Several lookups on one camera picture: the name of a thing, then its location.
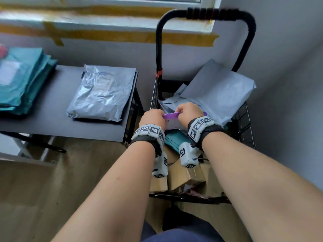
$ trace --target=wire cart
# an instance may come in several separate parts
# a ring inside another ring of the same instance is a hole
[[[162,66],[161,66],[161,34],[163,27],[167,21],[173,18],[186,18],[188,20],[219,20],[219,21],[236,21],[243,20],[248,25],[248,36],[244,41],[239,56],[232,68],[232,71],[237,72],[240,68],[246,53],[252,43],[252,40],[256,32],[256,22],[254,17],[245,11],[239,9],[212,9],[212,8],[188,8],[175,9],[165,13],[159,20],[156,28],[156,77],[154,83],[154,89],[151,99],[150,109],[159,108],[159,100],[163,100],[163,93],[175,93],[176,90],[185,83],[188,85],[189,81],[174,81],[162,79]],[[255,148],[254,138],[252,135],[250,116],[248,111],[248,105],[245,102],[236,114],[232,118],[231,124],[232,134],[231,136],[241,143],[244,143],[252,148]],[[150,197],[160,198],[182,202],[200,203],[200,204],[220,204],[230,203],[229,199],[222,193],[220,197],[200,198],[191,195],[176,195],[163,193],[150,193]]]

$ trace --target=brown cardboard box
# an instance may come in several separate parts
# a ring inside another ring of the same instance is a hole
[[[180,155],[166,144],[164,145],[164,152],[167,154],[167,164],[169,166],[180,158]]]
[[[168,190],[176,193],[183,193],[196,185],[205,182],[205,178],[200,165],[190,169],[181,165],[178,159],[168,167]]]
[[[220,197],[223,189],[212,169],[210,162],[204,160],[204,163],[200,163],[200,166],[206,182],[196,187],[196,192],[201,194],[203,197]]]
[[[151,177],[150,192],[163,192],[167,190],[167,177]]]

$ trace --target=hand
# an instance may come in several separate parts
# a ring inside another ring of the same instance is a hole
[[[203,111],[194,103],[181,104],[177,107],[175,112],[183,112],[178,116],[178,120],[186,128],[192,119],[204,116]]]
[[[160,126],[163,131],[166,129],[166,121],[163,118],[164,111],[161,109],[151,109],[143,114],[139,126],[147,125],[147,124],[155,124]]]

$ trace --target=purple tape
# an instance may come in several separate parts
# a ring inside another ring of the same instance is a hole
[[[173,120],[173,119],[176,119],[178,118],[178,116],[181,114],[182,112],[176,112],[176,113],[171,113],[171,114],[164,114],[163,115],[163,118],[165,120]]]

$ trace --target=white wall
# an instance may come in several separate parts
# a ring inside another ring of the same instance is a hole
[[[251,12],[257,32],[239,73],[257,83],[255,99],[323,36],[323,0],[222,0],[221,7]],[[163,45],[165,79],[192,79],[210,58],[231,68],[246,37],[242,21],[216,22],[220,38],[214,48]],[[139,71],[138,91],[147,110],[156,69],[155,45],[95,42],[63,39],[58,47],[51,39],[0,34],[0,43],[12,46],[43,47],[63,65],[110,65],[135,67]]]
[[[257,150],[323,190],[323,43],[252,107]]]

